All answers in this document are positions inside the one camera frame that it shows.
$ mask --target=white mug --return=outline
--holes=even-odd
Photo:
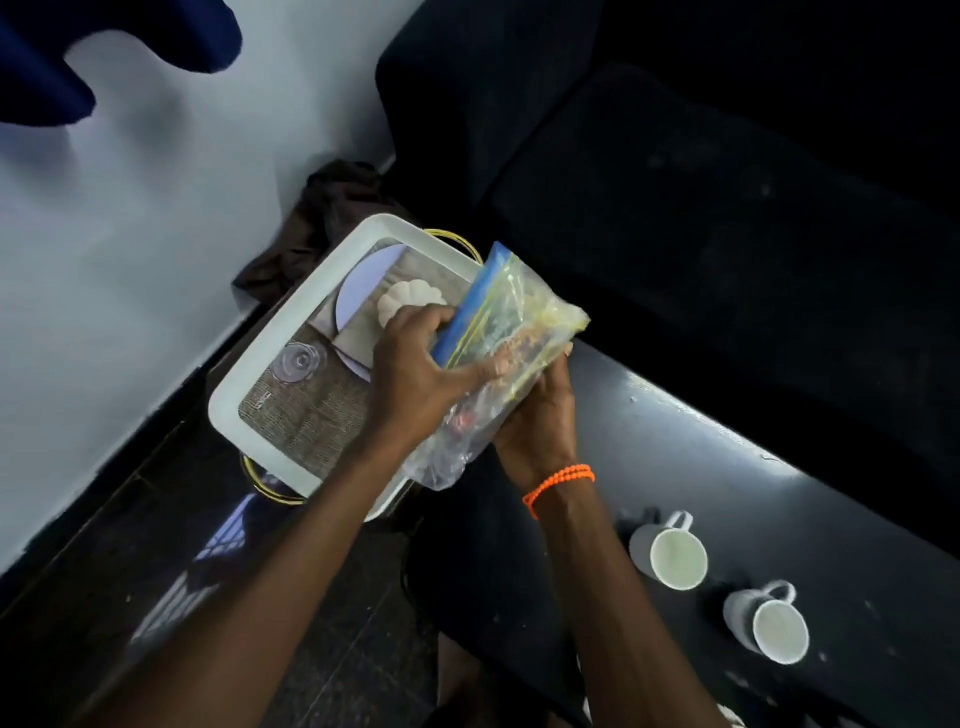
[[[647,576],[686,592],[707,576],[707,550],[690,533],[693,516],[677,511],[665,525],[642,525],[630,538],[630,558]]]
[[[776,597],[783,591],[783,597]],[[804,616],[793,606],[797,589],[782,579],[763,589],[734,592],[723,605],[723,619],[747,649],[781,665],[796,665],[810,648]]]

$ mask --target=white wall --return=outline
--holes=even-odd
[[[373,71],[420,0],[228,3],[227,71],[100,34],[91,118],[0,125],[0,571],[252,309],[229,282],[305,176],[392,152]]]

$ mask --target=ziplock bag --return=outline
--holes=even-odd
[[[500,243],[431,352],[444,369],[509,355],[507,374],[457,402],[440,428],[403,464],[402,472],[441,491],[453,485],[530,392],[540,373],[589,324],[543,279]]]

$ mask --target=sofa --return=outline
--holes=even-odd
[[[377,66],[389,181],[591,345],[957,555],[958,13],[426,0]]]

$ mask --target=floor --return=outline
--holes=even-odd
[[[236,450],[198,411],[0,617],[17,670],[4,708],[63,724],[235,578],[293,509],[254,496]],[[399,586],[407,539],[365,526],[264,728],[420,726],[437,634]]]

